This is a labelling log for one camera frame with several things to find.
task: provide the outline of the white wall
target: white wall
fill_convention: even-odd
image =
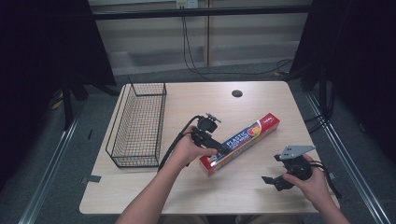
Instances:
[[[199,7],[297,6],[309,5],[311,1],[212,0],[208,6],[201,0]],[[93,12],[176,8],[176,1],[164,0],[91,0],[90,3]],[[186,18],[194,61],[199,66],[206,65],[207,49],[209,65],[260,63],[293,57],[305,20],[306,13]],[[97,25],[110,63],[118,69],[116,75],[147,72],[150,68],[185,68],[181,18],[98,21]]]

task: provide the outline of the hole in table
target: hole in table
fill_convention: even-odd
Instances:
[[[235,90],[232,92],[233,97],[241,97],[243,93],[239,90]]]

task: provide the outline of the silver bracket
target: silver bracket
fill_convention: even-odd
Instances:
[[[219,120],[219,119],[217,119],[215,116],[213,116],[212,113],[207,112],[206,115],[207,115],[209,118],[211,118],[211,119],[213,119],[213,120],[217,120],[219,123],[221,123],[221,120]]]
[[[279,155],[279,159],[282,161],[294,159],[314,149],[316,149],[315,146],[285,146],[282,154]]]

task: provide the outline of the gray floor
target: gray floor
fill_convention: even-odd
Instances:
[[[200,68],[200,72],[262,73],[275,67],[276,63],[260,63]],[[116,80],[119,84],[117,88],[129,82],[129,79],[138,83],[192,82],[209,79],[212,81],[278,80],[278,77],[271,72],[261,75],[213,74],[202,78],[183,69],[117,76]],[[299,80],[293,80],[289,84],[303,118],[313,118],[315,113],[308,103],[306,93],[300,88]],[[87,87],[87,89],[90,92],[89,99],[85,102],[74,102],[74,110],[76,113],[80,111],[80,118],[56,171],[56,176],[46,192],[45,200],[39,207],[37,217],[34,218],[35,223],[112,223],[117,218],[117,216],[85,216],[78,211],[79,202],[86,187],[80,183],[80,180],[91,173],[117,101],[117,97],[109,96],[95,88]],[[396,191],[394,190],[396,165],[382,154],[374,139],[361,132],[358,121],[339,98],[335,101],[331,123],[390,220],[396,220]],[[307,128],[315,124],[316,121],[309,122]],[[63,109],[49,110],[43,118],[41,130],[37,133],[37,139],[30,154],[0,194],[0,223],[17,223],[21,219],[62,137],[63,126]],[[318,148],[321,160],[337,175],[334,185],[343,195],[343,198],[339,200],[342,211],[352,223],[375,223],[326,133],[320,129],[312,133],[311,137]],[[228,217],[216,217],[217,223],[227,223],[228,220]],[[304,216],[304,221],[305,223],[322,223],[318,215]]]

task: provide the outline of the black cable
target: black cable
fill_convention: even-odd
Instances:
[[[184,132],[186,131],[186,129],[190,126],[190,124],[198,118],[201,118],[202,116],[195,116],[193,117],[187,124],[186,126],[184,126],[183,130],[181,130],[181,132],[177,135],[176,139],[174,140],[174,142],[172,143],[172,145],[168,148],[168,150],[166,151],[165,155],[163,156],[163,160],[160,163],[160,166],[158,167],[158,172],[160,172],[160,170],[163,168],[163,166],[165,165],[166,161],[168,160],[169,156],[171,155],[173,149],[175,148],[176,144],[178,143],[178,141],[180,141],[180,139],[182,137],[184,137]]]
[[[283,59],[283,60],[280,60],[279,62],[277,62],[276,68],[271,69],[271,70],[268,70],[268,71],[265,71],[265,72],[260,72],[260,73],[232,73],[232,72],[221,72],[221,73],[206,72],[206,73],[202,73],[202,72],[198,71],[198,69],[196,68],[195,63],[194,63],[194,60],[193,60],[192,55],[191,55],[190,41],[189,41],[189,36],[188,36],[188,31],[187,31],[187,23],[186,23],[185,17],[182,17],[182,22],[183,22],[183,37],[184,37],[184,38],[183,38],[183,39],[184,39],[184,40],[183,40],[183,47],[184,47],[184,48],[183,48],[183,52],[184,52],[184,62],[185,62],[185,64],[186,64],[187,68],[188,68],[191,72],[193,72],[193,73],[199,75],[201,78],[204,78],[204,79],[206,79],[206,80],[214,81],[214,80],[212,80],[212,79],[210,79],[210,78],[204,77],[204,75],[246,75],[246,76],[264,75],[264,74],[267,74],[267,73],[279,71],[279,68],[284,67],[284,66],[286,66],[287,64],[293,62],[293,59]],[[189,54],[190,54],[190,59],[191,59],[191,63],[192,63],[193,69],[189,67],[189,65],[188,65],[188,63],[187,63],[187,60],[186,60],[186,40],[187,40],[187,45],[188,45]]]
[[[309,161],[309,162],[319,163],[320,165],[323,165],[323,166],[324,166],[323,162],[321,162],[321,161]]]
[[[317,115],[315,117],[313,117],[312,119],[307,119],[304,122],[307,123],[309,121],[312,121],[314,119],[320,119],[314,126],[312,126],[308,132],[309,133],[313,133],[316,130],[320,129],[321,126],[323,126],[324,124],[326,124],[327,122],[329,122],[330,117],[332,116],[332,113],[334,111],[334,103],[335,103],[335,96],[336,96],[336,91],[335,91],[335,87],[332,84],[332,92],[330,95],[330,99],[329,99],[329,104],[327,105],[327,118],[324,118],[322,114]]]

